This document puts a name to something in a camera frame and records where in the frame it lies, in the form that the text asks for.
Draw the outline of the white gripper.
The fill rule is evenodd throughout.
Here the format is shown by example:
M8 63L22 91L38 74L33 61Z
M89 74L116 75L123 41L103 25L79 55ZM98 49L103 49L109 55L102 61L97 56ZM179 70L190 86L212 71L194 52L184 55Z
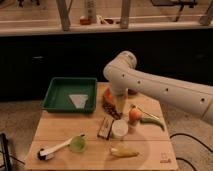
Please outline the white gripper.
M115 109L118 114L122 114L127 97L125 96L127 94L127 88L125 86L122 86L116 82L109 82L109 88L110 92L115 97Z

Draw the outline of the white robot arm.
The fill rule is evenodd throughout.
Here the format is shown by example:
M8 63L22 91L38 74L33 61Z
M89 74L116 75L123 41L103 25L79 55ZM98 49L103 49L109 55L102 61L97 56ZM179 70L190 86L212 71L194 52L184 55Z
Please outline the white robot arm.
M137 71L136 65L135 55L122 51L103 69L118 113L123 111L130 89L194 114L213 126L213 86L144 73Z

